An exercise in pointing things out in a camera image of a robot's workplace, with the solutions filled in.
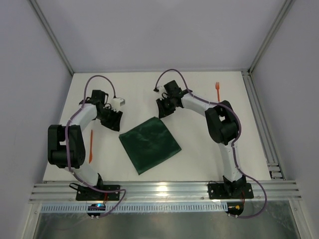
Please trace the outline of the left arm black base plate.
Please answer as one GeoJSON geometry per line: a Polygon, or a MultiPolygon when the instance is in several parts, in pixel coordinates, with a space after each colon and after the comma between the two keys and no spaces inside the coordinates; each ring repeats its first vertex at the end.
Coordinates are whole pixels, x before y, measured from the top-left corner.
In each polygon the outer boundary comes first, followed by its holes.
{"type": "Polygon", "coordinates": [[[98,192],[89,187],[78,186],[76,201],[119,201],[120,192],[98,192]]]}

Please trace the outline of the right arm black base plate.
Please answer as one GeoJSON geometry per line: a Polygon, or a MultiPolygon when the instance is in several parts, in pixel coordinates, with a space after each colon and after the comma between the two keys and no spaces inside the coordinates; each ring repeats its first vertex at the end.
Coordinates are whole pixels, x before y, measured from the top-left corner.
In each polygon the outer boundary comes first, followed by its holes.
{"type": "Polygon", "coordinates": [[[210,199],[253,199],[254,193],[250,183],[233,187],[226,183],[209,183],[207,191],[210,199]]]}

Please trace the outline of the green cloth napkin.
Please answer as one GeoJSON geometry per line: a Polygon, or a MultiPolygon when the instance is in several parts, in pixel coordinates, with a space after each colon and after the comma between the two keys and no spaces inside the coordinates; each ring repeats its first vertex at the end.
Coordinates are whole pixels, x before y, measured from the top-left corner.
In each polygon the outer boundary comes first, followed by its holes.
{"type": "Polygon", "coordinates": [[[139,175],[181,151],[171,132],[157,117],[120,134],[119,140],[139,175]]]}

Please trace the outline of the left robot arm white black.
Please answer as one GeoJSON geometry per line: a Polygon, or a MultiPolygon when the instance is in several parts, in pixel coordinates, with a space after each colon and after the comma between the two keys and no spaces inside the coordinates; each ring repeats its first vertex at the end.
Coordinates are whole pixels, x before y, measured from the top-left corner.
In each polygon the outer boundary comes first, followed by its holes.
{"type": "Polygon", "coordinates": [[[53,124],[48,128],[47,158],[51,165],[65,169],[86,187],[103,192],[103,180],[86,161],[83,131],[94,120],[110,130],[120,131],[125,99],[113,97],[107,102],[108,94],[93,90],[85,97],[78,110],[65,125],[53,124]]]}

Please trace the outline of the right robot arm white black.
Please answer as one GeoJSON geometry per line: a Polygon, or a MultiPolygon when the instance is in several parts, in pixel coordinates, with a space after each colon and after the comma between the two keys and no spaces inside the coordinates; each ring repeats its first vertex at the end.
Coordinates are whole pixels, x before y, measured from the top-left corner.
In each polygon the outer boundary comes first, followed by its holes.
{"type": "Polygon", "coordinates": [[[239,197],[244,190],[246,176],[239,170],[237,140],[241,133],[239,118],[228,101],[209,102],[192,91],[182,90],[175,80],[164,86],[155,86],[159,94],[156,100],[159,118],[173,114],[180,107],[194,111],[205,117],[211,139],[218,144],[223,161],[223,191],[229,198],[239,197]]]}

